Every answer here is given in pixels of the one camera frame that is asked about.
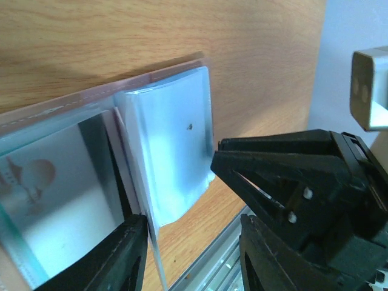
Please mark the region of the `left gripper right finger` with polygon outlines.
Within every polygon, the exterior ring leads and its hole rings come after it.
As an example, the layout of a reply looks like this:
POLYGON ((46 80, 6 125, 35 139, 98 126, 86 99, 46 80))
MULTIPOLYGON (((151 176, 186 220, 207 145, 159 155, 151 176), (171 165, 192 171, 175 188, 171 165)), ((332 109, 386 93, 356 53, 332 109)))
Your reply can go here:
POLYGON ((241 215, 239 237, 245 290, 339 290, 254 215, 241 215))

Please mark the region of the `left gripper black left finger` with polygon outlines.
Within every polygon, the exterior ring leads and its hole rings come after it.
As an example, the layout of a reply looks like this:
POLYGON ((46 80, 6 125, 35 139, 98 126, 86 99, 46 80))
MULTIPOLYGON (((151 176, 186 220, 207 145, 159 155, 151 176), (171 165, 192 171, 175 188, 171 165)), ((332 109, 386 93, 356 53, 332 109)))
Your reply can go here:
POLYGON ((88 254, 37 290, 141 290, 148 225, 131 215, 88 254))

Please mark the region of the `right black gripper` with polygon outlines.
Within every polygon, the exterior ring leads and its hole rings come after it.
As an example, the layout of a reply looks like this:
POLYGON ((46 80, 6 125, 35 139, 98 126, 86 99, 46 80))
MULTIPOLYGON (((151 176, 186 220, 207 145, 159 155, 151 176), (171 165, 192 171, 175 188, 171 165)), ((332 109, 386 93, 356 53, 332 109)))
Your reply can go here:
POLYGON ((387 172, 364 141, 325 130, 223 139, 212 171, 283 241, 305 285, 387 278, 387 172))

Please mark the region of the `card with magnetic stripe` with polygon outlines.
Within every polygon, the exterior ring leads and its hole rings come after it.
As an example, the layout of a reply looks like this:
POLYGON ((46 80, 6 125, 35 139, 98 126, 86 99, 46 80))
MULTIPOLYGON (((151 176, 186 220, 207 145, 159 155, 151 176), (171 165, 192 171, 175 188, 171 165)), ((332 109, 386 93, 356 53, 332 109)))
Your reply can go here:
POLYGON ((31 288, 124 220, 100 113, 1 156, 1 244, 31 288))

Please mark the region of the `blue card holder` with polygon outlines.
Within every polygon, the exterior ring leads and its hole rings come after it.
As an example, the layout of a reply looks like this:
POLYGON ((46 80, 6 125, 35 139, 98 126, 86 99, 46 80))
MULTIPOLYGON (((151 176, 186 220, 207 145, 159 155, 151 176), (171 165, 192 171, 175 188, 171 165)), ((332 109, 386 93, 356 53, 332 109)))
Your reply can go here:
MULTIPOLYGON (((153 249, 162 288, 167 290, 159 229, 180 219, 215 177, 210 169, 213 121, 209 63, 192 57, 3 113, 1 156, 104 112, 123 222, 131 215, 147 218, 147 249, 153 249)), ((1 244, 1 289, 38 287, 27 284, 1 244)))

